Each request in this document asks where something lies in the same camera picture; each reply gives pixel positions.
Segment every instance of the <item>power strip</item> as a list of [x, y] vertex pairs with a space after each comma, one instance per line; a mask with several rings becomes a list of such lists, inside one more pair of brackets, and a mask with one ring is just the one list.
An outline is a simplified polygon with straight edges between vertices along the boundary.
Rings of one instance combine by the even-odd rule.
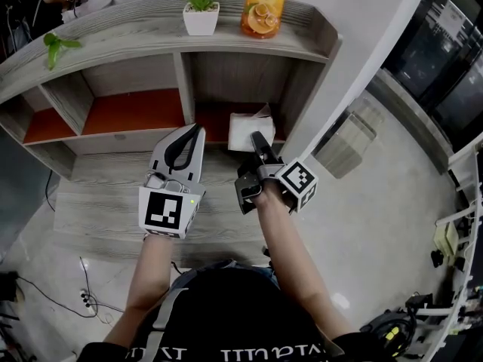
[[85, 305], [85, 308], [89, 311], [89, 314], [94, 316], [96, 314], [93, 306], [96, 304], [92, 296], [89, 296], [87, 290], [81, 289], [79, 292], [82, 303]]

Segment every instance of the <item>glass door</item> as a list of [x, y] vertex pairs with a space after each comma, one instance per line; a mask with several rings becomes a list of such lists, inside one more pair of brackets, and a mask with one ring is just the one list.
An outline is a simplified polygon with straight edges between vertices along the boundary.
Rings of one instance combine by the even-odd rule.
[[431, 115], [449, 137], [455, 151], [483, 131], [483, 53]]
[[432, 0], [424, 20], [399, 56], [385, 67], [413, 97], [425, 106], [428, 93], [453, 63], [464, 58], [472, 46], [475, 22], [481, 11], [476, 0]]

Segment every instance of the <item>yellow object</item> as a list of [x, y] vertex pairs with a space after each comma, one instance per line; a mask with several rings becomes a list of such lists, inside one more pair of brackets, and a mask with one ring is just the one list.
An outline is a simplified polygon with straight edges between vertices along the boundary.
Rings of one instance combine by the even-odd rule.
[[247, 0], [241, 29], [255, 38], [272, 38], [280, 29], [285, 0]]
[[459, 237], [454, 222], [438, 226], [433, 240], [436, 248], [443, 252], [443, 255], [446, 257], [455, 256]]

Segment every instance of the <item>wooden shelf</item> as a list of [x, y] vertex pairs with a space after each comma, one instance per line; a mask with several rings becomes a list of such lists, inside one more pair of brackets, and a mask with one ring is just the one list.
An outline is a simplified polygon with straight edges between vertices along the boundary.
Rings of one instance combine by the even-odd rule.
[[96, 98], [82, 136], [184, 126], [178, 89]]
[[35, 145], [138, 130], [174, 129], [184, 124], [178, 89], [142, 91], [96, 98], [80, 136], [75, 135], [55, 109], [37, 112], [23, 144]]
[[178, 52], [242, 52], [276, 55], [325, 64], [340, 45], [335, 28], [313, 6], [285, 2], [275, 38], [242, 33], [245, 0], [220, 0], [213, 36], [189, 36], [183, 25], [182, 0], [136, 0], [94, 12], [59, 28], [61, 38], [75, 38], [81, 48], [67, 51], [54, 69], [46, 68], [47, 49], [39, 38], [0, 64], [0, 103], [60, 76], [105, 63]]
[[24, 145], [52, 142], [75, 137], [74, 131], [60, 117], [55, 109], [36, 112], [23, 139]]
[[[229, 132], [229, 117], [233, 112], [238, 114], [256, 114], [265, 103], [197, 103], [195, 111], [196, 123], [206, 129], [206, 140], [212, 143], [227, 143]], [[274, 106], [272, 117], [275, 122], [275, 141], [285, 141], [283, 127]]]

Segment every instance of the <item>floor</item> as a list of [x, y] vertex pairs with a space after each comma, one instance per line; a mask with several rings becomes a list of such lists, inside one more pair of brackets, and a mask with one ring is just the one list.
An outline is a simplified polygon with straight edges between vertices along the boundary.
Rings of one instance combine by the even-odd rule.
[[[429, 257], [434, 222], [454, 212], [449, 178], [439, 176], [409, 133], [380, 104], [375, 106], [385, 121], [361, 165], [335, 179], [309, 158], [307, 163], [319, 176], [318, 193], [294, 216], [334, 302], [357, 327], [385, 308], [403, 304], [416, 290], [436, 289], [441, 268], [435, 270]], [[18, 270], [52, 298], [87, 315], [79, 298], [85, 288], [79, 252], [56, 246], [53, 226], [54, 213], [43, 204], [0, 270]], [[237, 228], [225, 227], [234, 232]], [[134, 263], [97, 256], [85, 262], [97, 298], [122, 308]], [[100, 310], [107, 324], [77, 317], [20, 283], [26, 301], [15, 309], [39, 360], [60, 361], [72, 351], [79, 353], [87, 342], [101, 340], [118, 318], [108, 308]]]

